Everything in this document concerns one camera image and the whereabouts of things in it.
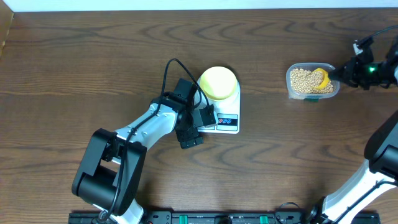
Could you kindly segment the yellow measuring cup scoop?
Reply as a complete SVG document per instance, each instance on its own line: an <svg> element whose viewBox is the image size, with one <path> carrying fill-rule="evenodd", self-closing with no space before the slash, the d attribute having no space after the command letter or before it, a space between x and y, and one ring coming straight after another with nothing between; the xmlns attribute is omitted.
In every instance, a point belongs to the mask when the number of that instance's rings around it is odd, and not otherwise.
<svg viewBox="0 0 398 224"><path fill-rule="evenodd" d="M330 79L328 78L328 72L322 68L317 68L312 73L315 74L317 78L320 78L318 85L315 86L314 89L322 90L326 88L330 82Z"/></svg>

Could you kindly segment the yellow bowl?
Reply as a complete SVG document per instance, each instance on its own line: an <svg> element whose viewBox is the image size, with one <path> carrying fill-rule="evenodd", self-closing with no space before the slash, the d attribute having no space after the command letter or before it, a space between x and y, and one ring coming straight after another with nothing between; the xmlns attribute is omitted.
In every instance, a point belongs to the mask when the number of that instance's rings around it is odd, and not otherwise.
<svg viewBox="0 0 398 224"><path fill-rule="evenodd" d="M211 67L200 77L200 87L208 98L225 100L237 90L236 75L226 67Z"/></svg>

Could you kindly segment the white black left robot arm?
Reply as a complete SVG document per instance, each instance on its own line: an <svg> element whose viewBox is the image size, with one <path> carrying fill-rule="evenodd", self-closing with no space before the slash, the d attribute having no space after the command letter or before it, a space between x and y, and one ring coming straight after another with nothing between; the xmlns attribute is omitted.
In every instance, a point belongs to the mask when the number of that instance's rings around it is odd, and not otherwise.
<svg viewBox="0 0 398 224"><path fill-rule="evenodd" d="M98 129L87 145L72 183L72 193L101 212L92 223L140 223L144 209L135 197L147 151L174 131L182 149L203 143L199 127L218 123L215 108L198 83L180 79L174 91L162 91L149 109L115 131Z"/></svg>

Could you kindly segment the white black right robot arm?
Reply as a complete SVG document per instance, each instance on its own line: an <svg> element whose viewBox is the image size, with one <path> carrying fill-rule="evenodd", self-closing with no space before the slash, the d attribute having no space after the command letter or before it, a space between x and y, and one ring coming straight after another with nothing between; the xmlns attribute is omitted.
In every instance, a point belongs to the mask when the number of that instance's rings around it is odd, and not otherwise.
<svg viewBox="0 0 398 224"><path fill-rule="evenodd" d="M355 55L328 75L346 85L364 90L397 84L397 42L386 59L374 62L373 36L353 44ZM351 223L355 216L384 192L397 187L397 113L393 113L369 138L364 162L336 192L321 198L303 223Z"/></svg>

